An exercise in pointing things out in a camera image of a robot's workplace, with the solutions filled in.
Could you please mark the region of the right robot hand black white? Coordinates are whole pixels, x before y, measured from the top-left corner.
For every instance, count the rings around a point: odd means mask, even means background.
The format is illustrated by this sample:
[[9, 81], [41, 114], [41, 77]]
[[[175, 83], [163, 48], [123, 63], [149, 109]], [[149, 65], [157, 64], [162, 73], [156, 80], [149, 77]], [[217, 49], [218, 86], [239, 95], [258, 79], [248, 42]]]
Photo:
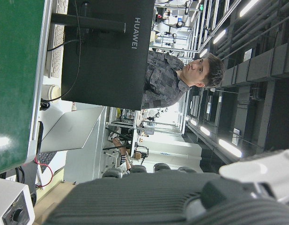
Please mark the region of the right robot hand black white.
[[77, 185], [46, 225], [289, 225], [289, 149], [267, 151], [218, 173], [155, 165], [108, 171]]

